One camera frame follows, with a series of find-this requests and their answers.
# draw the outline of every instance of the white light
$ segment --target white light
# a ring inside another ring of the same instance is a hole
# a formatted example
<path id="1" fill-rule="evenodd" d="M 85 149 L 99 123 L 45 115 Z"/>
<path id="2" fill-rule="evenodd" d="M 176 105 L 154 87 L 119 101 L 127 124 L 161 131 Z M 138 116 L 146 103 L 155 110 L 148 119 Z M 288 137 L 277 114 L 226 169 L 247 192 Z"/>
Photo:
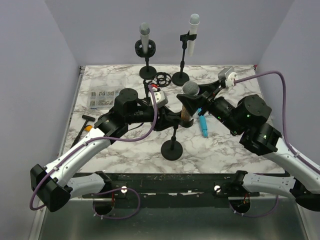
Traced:
<path id="1" fill-rule="evenodd" d="M 220 193 L 220 191 L 221 191 L 219 185 L 215 185 L 213 189 L 214 189 L 214 191 L 215 191 L 216 193 Z"/>
<path id="2" fill-rule="evenodd" d="M 128 192 L 128 190 L 126 189 L 126 188 L 127 188 L 126 186 L 122 186 L 121 188 L 122 188 L 121 192 L 122 192 L 123 194 L 125 194 L 126 192 Z"/>

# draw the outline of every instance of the robotic arm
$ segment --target robotic arm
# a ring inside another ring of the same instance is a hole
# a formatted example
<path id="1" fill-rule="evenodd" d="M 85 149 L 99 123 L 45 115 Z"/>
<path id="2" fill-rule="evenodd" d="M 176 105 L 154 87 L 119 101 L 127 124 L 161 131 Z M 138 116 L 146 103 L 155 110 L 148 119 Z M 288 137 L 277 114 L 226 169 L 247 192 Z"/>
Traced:
<path id="1" fill-rule="evenodd" d="M 234 75 L 231 69 L 225 69 L 219 73 L 218 81 L 199 85 L 198 95 L 178 94 L 177 98 L 191 115 L 199 108 L 202 109 L 200 115 L 206 112 L 212 114 L 232 135 L 242 135 L 240 143 L 247 150 L 277 163 L 292 176 L 274 177 L 237 171 L 235 177 L 226 179 L 221 189 L 214 192 L 215 196 L 228 198 L 263 192 L 292 198 L 304 208 L 320 211 L 320 174 L 299 161 L 286 146 L 281 133 L 267 123 L 271 108 L 264 100 L 258 95 L 250 95 L 234 107 L 219 96 L 224 89 L 235 85 Z M 73 176 L 93 156 L 119 141 L 128 132 L 129 124 L 152 122 L 155 131 L 177 125 L 185 128 L 192 126 L 193 120 L 185 123 L 181 120 L 181 112 L 172 112 L 165 106 L 168 99 L 163 91 L 152 92 L 151 96 L 139 99 L 134 89 L 123 89 L 115 98 L 114 107 L 99 117 L 94 128 L 80 142 L 45 167 L 35 165 L 30 171 L 34 191 L 32 202 L 37 195 L 51 212 L 55 212 L 71 198 L 100 193 L 102 189 L 111 190 L 111 179 L 103 172 Z M 300 156 L 320 171 L 319 165 L 301 153 Z M 32 202 L 30 208 L 37 210 Z"/>

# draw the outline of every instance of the hammer head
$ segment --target hammer head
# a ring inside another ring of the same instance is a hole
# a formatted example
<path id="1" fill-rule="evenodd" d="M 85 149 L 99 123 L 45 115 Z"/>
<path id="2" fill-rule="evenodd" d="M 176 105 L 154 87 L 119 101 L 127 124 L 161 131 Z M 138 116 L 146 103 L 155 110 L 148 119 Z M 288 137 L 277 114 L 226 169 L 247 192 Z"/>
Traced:
<path id="1" fill-rule="evenodd" d="M 96 119 L 94 117 L 88 116 L 88 115 L 82 115 L 82 118 L 84 120 L 88 120 L 88 121 L 91 121 L 91 122 L 95 122 L 96 121 Z"/>

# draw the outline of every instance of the gray floor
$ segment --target gray floor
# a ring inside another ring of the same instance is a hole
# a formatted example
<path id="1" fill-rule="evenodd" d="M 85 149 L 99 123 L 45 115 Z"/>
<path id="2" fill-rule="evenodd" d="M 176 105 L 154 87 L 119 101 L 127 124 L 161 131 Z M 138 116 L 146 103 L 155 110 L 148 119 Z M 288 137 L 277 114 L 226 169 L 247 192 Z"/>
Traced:
<path id="1" fill-rule="evenodd" d="M 253 200 L 250 214 L 272 208 L 274 199 Z M 116 209 L 124 216 L 132 209 Z M 47 212 L 41 240 L 305 240 L 298 209 L 281 199 L 277 210 L 262 218 L 235 215 L 228 208 L 142 209 L 126 220 L 93 217 L 90 201 L 70 201 L 63 209 Z"/>

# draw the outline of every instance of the hammer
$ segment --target hammer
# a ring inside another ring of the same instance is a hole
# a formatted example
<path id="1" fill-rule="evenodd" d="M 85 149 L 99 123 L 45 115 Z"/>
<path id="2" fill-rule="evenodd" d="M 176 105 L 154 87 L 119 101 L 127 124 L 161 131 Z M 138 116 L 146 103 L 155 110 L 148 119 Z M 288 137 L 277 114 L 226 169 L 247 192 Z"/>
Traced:
<path id="1" fill-rule="evenodd" d="M 79 140 L 81 138 L 81 134 L 84 131 L 85 127 L 87 126 L 87 123 L 89 121 L 91 121 L 91 122 L 96 121 L 96 119 L 94 117 L 92 117 L 92 116 L 82 115 L 82 118 L 85 120 L 85 122 L 84 122 L 84 124 L 83 124 L 83 126 L 82 126 L 82 128 L 81 128 L 81 130 L 80 130 L 80 132 L 78 134 L 78 136 L 76 136 L 75 140 L 73 141 L 73 143 L 71 145 L 71 148 L 79 142 Z"/>

